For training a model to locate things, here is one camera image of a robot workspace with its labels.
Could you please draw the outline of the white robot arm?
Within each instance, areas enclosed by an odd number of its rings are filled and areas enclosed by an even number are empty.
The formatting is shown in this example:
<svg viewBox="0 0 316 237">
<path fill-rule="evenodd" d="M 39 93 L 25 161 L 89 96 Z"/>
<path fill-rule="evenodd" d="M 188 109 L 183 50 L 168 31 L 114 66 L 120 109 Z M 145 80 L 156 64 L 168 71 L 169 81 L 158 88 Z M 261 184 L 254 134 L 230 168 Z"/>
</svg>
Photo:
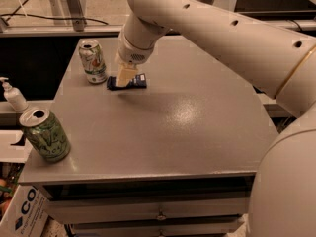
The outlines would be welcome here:
<svg viewBox="0 0 316 237">
<path fill-rule="evenodd" d="M 118 37 L 124 87 L 168 31 L 226 65 L 296 117 L 268 149 L 251 191 L 247 237 L 316 236 L 316 39 L 197 0 L 127 0 Z"/>
</svg>

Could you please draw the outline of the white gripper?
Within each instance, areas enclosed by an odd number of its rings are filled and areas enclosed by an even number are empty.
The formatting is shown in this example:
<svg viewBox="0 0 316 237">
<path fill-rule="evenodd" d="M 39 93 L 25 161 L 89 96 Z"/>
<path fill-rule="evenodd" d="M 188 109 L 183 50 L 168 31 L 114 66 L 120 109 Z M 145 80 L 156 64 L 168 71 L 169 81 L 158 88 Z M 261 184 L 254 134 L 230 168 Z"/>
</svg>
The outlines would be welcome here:
<svg viewBox="0 0 316 237">
<path fill-rule="evenodd" d="M 118 67 L 116 86 L 125 87 L 138 72 L 135 64 L 145 63 L 152 52 L 153 47 L 140 48 L 134 46 L 127 39 L 125 29 L 122 29 L 118 36 L 118 51 L 116 51 L 115 55 L 115 63 L 120 64 Z"/>
</svg>

